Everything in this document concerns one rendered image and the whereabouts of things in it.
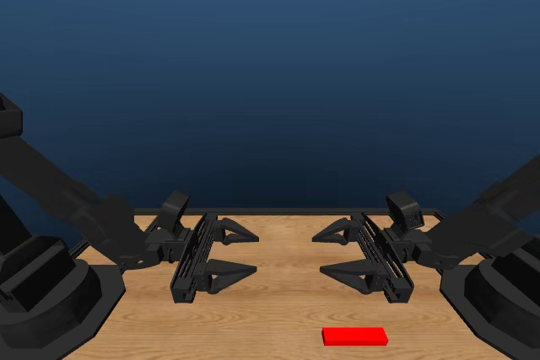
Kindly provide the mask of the thin red peg bar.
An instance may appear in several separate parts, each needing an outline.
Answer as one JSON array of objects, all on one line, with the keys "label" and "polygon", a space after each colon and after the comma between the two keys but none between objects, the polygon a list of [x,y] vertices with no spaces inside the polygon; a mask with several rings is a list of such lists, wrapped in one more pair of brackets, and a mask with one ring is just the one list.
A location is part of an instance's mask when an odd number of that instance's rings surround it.
[{"label": "thin red peg bar", "polygon": [[321,336],[325,346],[385,347],[388,337],[382,327],[323,327]]}]

